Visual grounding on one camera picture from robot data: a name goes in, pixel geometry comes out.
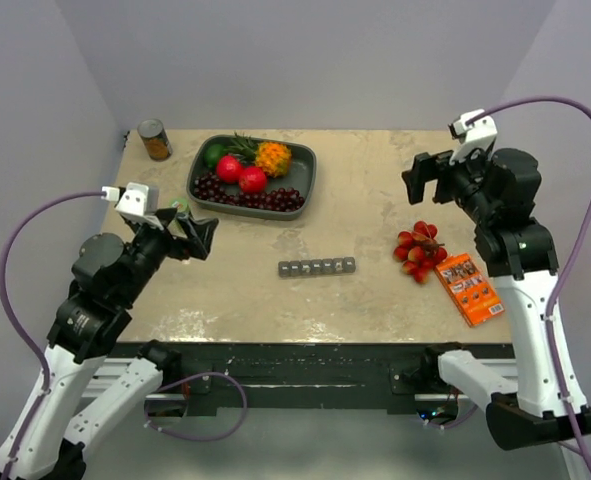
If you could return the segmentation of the grey weekly pill organizer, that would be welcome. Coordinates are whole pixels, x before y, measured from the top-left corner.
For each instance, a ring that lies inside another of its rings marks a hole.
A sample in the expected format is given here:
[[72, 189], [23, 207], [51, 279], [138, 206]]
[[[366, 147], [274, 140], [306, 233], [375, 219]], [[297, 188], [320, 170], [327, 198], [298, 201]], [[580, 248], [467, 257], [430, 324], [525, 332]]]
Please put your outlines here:
[[357, 265], [354, 257], [290, 260], [280, 261], [277, 264], [280, 278], [353, 274], [356, 270]]

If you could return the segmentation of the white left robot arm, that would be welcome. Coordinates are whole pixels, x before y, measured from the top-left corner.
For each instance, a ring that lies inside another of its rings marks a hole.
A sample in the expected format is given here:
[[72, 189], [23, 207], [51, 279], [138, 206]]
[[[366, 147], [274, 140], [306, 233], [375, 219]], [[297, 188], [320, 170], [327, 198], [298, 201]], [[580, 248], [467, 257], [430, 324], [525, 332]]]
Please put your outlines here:
[[121, 379], [78, 408], [163, 261], [204, 260], [210, 253], [218, 219], [196, 220], [174, 208], [155, 217], [159, 226], [128, 221], [134, 233], [129, 242], [102, 233], [80, 247], [68, 297], [47, 335], [48, 372], [0, 447], [0, 479], [82, 478], [90, 455], [127, 409], [154, 388], [171, 392], [180, 385], [179, 353], [152, 340]]

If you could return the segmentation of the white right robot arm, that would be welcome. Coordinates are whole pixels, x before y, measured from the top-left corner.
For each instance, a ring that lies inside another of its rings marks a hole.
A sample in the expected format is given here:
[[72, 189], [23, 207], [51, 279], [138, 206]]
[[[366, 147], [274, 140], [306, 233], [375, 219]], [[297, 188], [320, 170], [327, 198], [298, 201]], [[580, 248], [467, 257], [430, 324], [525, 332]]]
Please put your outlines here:
[[537, 160], [512, 148], [452, 163], [420, 153], [402, 174], [410, 203], [436, 184], [434, 202], [454, 202], [474, 222], [476, 250], [510, 322], [517, 378], [510, 381], [458, 344], [431, 347], [420, 379], [434, 393], [453, 386], [485, 413], [503, 450], [591, 435], [591, 406], [570, 360], [553, 290], [559, 263], [549, 230], [532, 215], [541, 185]]

